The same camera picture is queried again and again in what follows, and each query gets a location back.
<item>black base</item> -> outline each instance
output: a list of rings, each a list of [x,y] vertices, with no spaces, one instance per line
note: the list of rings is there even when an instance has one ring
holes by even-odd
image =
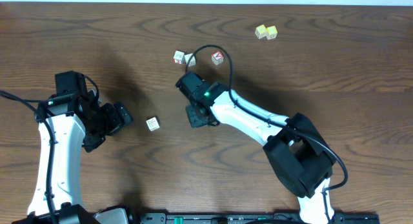
[[[298,212],[277,212],[275,214],[165,214],[146,213],[138,218],[126,207],[116,206],[107,210],[123,208],[128,215],[129,224],[296,224],[303,223]],[[63,208],[56,212],[60,224],[98,224],[80,205]],[[26,219],[12,224],[51,224],[48,214],[42,216],[29,215]],[[345,214],[336,213],[332,224],[380,224],[377,214]]]

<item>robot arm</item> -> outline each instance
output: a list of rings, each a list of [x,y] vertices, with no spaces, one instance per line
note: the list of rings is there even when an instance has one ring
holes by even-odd
[[[37,110],[44,115],[52,129],[55,145],[51,176],[52,206],[55,210],[83,205],[80,186],[80,159],[82,147],[91,152],[132,121],[122,103],[99,106],[99,93],[86,91],[85,76],[78,72],[55,75],[56,95],[39,104]],[[45,199],[46,170],[50,151],[50,136],[41,118],[41,155],[37,185],[28,215],[49,213]]]
[[[325,144],[308,118],[302,114],[296,114],[291,119],[273,114],[244,100],[232,90],[232,96],[237,101],[237,104],[234,104],[225,85],[214,83],[210,86],[193,72],[185,74],[176,87],[191,103],[186,107],[186,111],[192,127],[224,123],[256,140],[263,145],[280,182],[298,197],[301,219],[307,223],[328,223],[325,211],[328,210],[331,219],[334,210],[330,206],[328,192],[326,205],[321,192],[328,187],[335,159],[313,142],[268,124],[272,121],[281,126],[300,129],[311,133]],[[241,110],[239,105],[262,119]],[[293,154],[289,146],[301,140],[302,146]]]
[[[80,187],[81,146],[85,138],[85,126],[77,115],[50,117],[47,119],[54,131],[54,161],[52,171],[52,201],[56,210],[62,205],[83,205]],[[45,199],[46,170],[50,151],[49,133],[44,123],[40,123],[41,154],[39,174],[33,200],[27,214],[37,216],[49,213]]]
[[[259,108],[244,100],[235,91],[232,91],[232,95],[240,105],[256,114],[259,114],[265,119],[269,119],[282,125],[287,124],[285,121],[288,117],[263,110],[262,108]],[[217,121],[237,128],[238,130],[244,132],[244,134],[256,140],[262,146],[267,143],[268,137],[275,136],[281,131],[281,128],[269,125],[268,123],[265,123],[262,120],[242,111],[231,101],[227,91],[223,92],[214,100],[214,104],[210,107],[210,110]]]

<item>toy block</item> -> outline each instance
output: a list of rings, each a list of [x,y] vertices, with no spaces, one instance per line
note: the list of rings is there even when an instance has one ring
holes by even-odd
[[[188,62],[188,61],[189,61],[189,58],[191,58],[191,56],[192,56],[192,53],[185,55],[185,63],[186,63],[188,66],[194,66],[194,65],[196,64],[195,56],[192,57],[191,62]]]
[[[175,51],[175,55],[174,55],[174,63],[177,64],[183,64],[184,63],[184,52],[180,52],[180,51]]]
[[[270,26],[267,28],[267,39],[274,39],[277,37],[278,31],[276,26]]]
[[[154,131],[160,128],[159,123],[157,122],[156,117],[153,117],[151,119],[148,119],[146,121],[146,124],[148,125],[148,128],[150,131]]]
[[[267,28],[265,28],[265,25],[260,25],[256,28],[256,35],[259,39],[267,36]]]
[[[224,61],[224,54],[222,52],[217,51],[212,54],[212,61],[215,63],[215,65],[218,65]]]

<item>small cube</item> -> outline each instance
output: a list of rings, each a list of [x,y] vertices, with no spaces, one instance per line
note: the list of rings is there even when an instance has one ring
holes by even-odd
[[[222,52],[217,51],[212,54],[212,62],[215,63],[215,65],[218,65],[224,61],[224,54]]]
[[[273,39],[276,38],[278,34],[276,26],[270,26],[267,28],[267,39]]]
[[[174,55],[174,63],[177,64],[183,64],[184,61],[184,52],[180,52],[180,51],[175,51],[175,55]]]
[[[150,131],[154,131],[154,130],[159,129],[159,123],[157,122],[156,117],[148,119],[146,121],[146,124],[148,125]]]
[[[194,65],[196,64],[195,56],[192,57],[191,62],[188,62],[188,61],[189,61],[189,58],[190,58],[191,56],[192,56],[192,53],[185,55],[185,63],[186,63],[188,66],[194,66]]]
[[[256,28],[256,35],[259,39],[267,36],[267,28],[265,28],[265,25],[260,25]]]

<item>wooden table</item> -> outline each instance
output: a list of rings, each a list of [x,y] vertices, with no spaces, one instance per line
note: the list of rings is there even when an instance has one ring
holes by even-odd
[[[276,25],[273,41],[255,27]],[[361,6],[3,3],[0,87],[46,99],[54,74],[75,70],[121,100],[135,121],[90,154],[81,186],[90,212],[273,212],[298,209],[259,144],[222,125],[192,129],[175,88],[175,50],[217,44],[234,60],[234,88],[277,114],[300,112],[343,159],[350,179],[335,209],[413,218],[413,9]],[[192,68],[226,83],[228,65],[205,50]],[[40,140],[33,114],[0,100],[0,222],[24,218],[34,194]],[[150,132],[145,120],[158,116]],[[334,166],[332,182],[343,173]]]

